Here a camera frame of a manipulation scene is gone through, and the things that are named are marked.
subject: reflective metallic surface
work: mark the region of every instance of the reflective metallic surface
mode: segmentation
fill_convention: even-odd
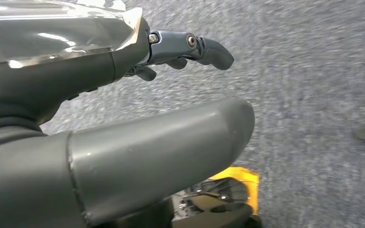
[[[137,41],[142,9],[0,0],[0,63],[11,68],[123,49]]]

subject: screw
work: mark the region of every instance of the screw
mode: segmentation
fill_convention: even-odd
[[[196,38],[193,35],[191,35],[191,34],[188,34],[187,35],[187,45],[191,49],[195,49],[196,48]]]
[[[180,205],[178,205],[178,208],[180,210],[185,210],[187,208],[187,203],[184,200],[181,200]]]
[[[154,44],[159,41],[159,37],[156,34],[149,35],[149,43]]]

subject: yellow object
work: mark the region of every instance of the yellow object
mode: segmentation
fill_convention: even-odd
[[[259,174],[249,171],[243,167],[228,167],[222,172],[210,177],[211,180],[223,179],[231,177],[242,182],[247,187],[249,194],[247,204],[252,206],[254,215],[258,213],[258,184]]]

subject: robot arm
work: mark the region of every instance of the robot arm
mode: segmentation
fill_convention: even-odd
[[[151,81],[148,66],[182,69],[187,60],[221,70],[234,61],[216,41],[150,30],[141,9],[0,1],[0,228],[99,226],[231,165],[254,129],[251,105],[238,99],[39,131],[65,100],[124,76]]]

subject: gray plastic cover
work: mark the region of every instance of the gray plastic cover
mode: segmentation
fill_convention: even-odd
[[[142,8],[0,0],[0,63],[21,68],[121,50],[136,43],[141,18]]]
[[[120,218],[226,169],[254,121],[248,102],[225,99],[73,133],[70,164],[89,222]]]

